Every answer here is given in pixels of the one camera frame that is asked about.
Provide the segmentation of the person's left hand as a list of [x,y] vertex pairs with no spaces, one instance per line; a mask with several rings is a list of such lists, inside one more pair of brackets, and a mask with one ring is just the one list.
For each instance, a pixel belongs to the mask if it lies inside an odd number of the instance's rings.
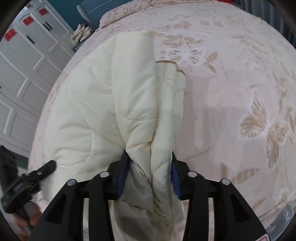
[[28,207],[28,211],[25,211],[28,216],[27,218],[23,218],[17,213],[13,214],[14,224],[19,230],[23,230],[28,225],[35,226],[42,215],[39,206],[34,202],[30,202],[26,207]]

